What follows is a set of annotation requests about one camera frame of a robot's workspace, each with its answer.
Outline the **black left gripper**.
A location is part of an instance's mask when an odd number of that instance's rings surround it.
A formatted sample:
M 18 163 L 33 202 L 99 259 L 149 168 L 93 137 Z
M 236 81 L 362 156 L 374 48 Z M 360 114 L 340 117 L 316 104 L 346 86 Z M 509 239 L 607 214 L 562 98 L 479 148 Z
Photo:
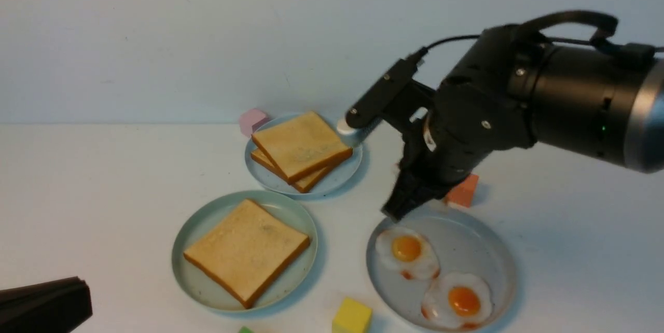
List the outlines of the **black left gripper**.
M 2 332 L 71 332 L 92 315 L 90 288 L 78 277 L 1 292 Z

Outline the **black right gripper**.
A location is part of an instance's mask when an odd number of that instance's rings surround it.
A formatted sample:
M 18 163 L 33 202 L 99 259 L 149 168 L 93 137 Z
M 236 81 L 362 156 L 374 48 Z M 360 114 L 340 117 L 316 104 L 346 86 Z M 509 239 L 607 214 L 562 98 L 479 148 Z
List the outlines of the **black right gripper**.
M 508 89 L 518 68 L 515 31 L 484 30 L 441 81 L 420 132 L 422 149 L 412 161 L 401 159 L 382 206 L 391 221 L 443 199 L 490 153 L 535 144 L 528 106 Z

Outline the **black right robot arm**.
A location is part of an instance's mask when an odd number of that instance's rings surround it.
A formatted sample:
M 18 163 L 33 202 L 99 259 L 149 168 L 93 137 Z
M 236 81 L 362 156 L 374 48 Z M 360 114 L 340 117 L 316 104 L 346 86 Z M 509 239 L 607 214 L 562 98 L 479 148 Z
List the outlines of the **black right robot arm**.
M 646 45 L 557 45 L 540 30 L 484 30 L 441 81 L 382 207 L 398 222 L 442 199 L 494 151 L 540 142 L 652 174 L 662 170 L 662 59 Z

